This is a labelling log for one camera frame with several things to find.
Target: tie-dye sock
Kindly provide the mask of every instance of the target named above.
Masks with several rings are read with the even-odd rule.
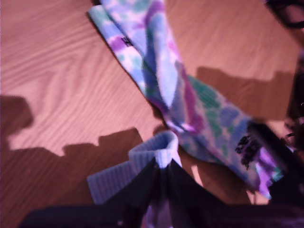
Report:
[[[241,165],[235,152],[250,117],[199,80],[186,75],[167,23],[162,0],[103,0],[89,14],[143,95],[157,106],[187,153],[228,166],[238,177],[268,196],[257,172]]]

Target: wood grain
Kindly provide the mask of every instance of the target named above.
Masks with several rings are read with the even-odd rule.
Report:
[[[166,4],[188,72],[250,115],[278,120],[286,112],[299,47],[262,2]],[[125,161],[129,149],[164,129],[87,18],[90,7],[89,0],[2,2],[5,228],[36,208],[92,203],[86,176]],[[189,173],[197,165],[208,190],[228,203],[248,203],[233,174],[180,154]]]

